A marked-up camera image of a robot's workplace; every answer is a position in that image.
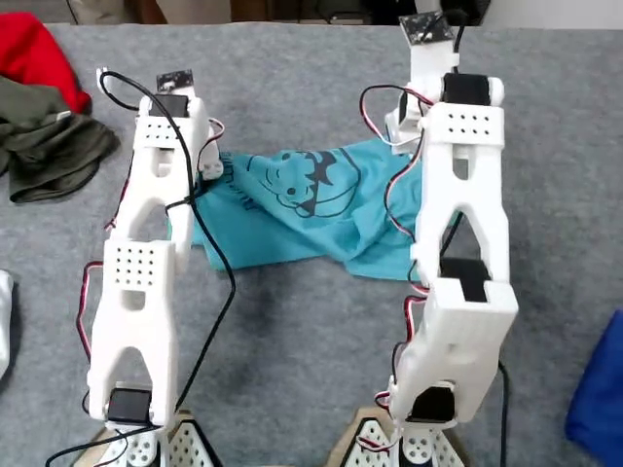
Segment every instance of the teal cloth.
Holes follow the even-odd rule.
[[[406,280],[411,240],[385,215],[383,197],[408,157],[375,139],[328,151],[221,159],[223,176],[197,204],[234,269],[328,256],[355,275]],[[393,188],[389,206],[413,229],[420,205],[418,163]],[[223,268],[197,224],[193,243]]]

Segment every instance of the red wire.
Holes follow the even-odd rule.
[[[104,266],[103,261],[91,261],[85,264],[82,273],[82,287],[80,288],[80,303],[78,305],[78,314],[76,315],[76,330],[78,331],[78,336],[80,337],[80,342],[82,343],[82,347],[87,354],[87,359],[91,361],[91,345],[89,344],[89,337],[87,336],[87,331],[85,330],[85,325],[82,322],[83,315],[85,314],[85,309],[87,308],[87,294],[89,293],[89,276],[91,274],[91,269],[93,268],[102,268]]]

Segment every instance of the white plastic frame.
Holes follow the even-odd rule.
[[[439,381],[454,385],[456,403],[455,418],[443,427],[471,420],[519,309],[509,283],[508,220],[501,201],[503,115],[498,107],[438,103],[421,121],[422,203],[412,259],[430,292],[421,325],[398,362],[397,383],[389,385],[389,411],[399,424],[415,399]],[[455,175],[455,158],[468,159],[466,180]],[[471,224],[491,276],[484,283],[485,303],[467,302],[458,279],[439,277],[441,240],[456,210]]]
[[[174,118],[174,122],[184,137],[196,176],[200,150],[214,132],[202,100],[193,90],[185,93],[189,96],[188,117]],[[102,296],[92,326],[87,381],[90,415],[105,420],[113,387],[129,386],[115,380],[115,368],[126,349],[138,349],[151,380],[151,422],[166,430],[177,397],[178,343],[172,286],[175,275],[188,263],[193,211],[187,203],[168,210],[170,241],[133,240],[154,208],[189,194],[187,160],[180,141],[166,118],[149,115],[151,106],[148,97],[141,99],[128,186],[104,244]],[[203,167],[216,170],[211,175],[218,176],[215,141],[204,154]]]

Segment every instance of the white cloth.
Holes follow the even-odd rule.
[[[0,377],[9,366],[9,324],[11,323],[11,293],[13,279],[0,269]]]

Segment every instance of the white 3d-printed bracket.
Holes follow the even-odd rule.
[[[89,412],[104,420],[114,369],[136,348],[152,382],[152,423],[166,426],[177,394],[177,338],[171,310],[173,244],[109,239],[104,244],[103,287],[92,327]]]
[[[501,201],[503,111],[438,103],[422,126],[422,203],[412,259],[430,292],[421,325],[400,356],[398,383],[389,385],[389,411],[404,422],[425,389],[451,381],[452,423],[466,422],[491,386],[499,349],[519,308],[509,283],[508,220]],[[454,173],[456,157],[468,159],[465,180]],[[456,210],[471,224],[491,277],[484,283],[485,303],[467,302],[458,279],[439,277],[442,236]]]

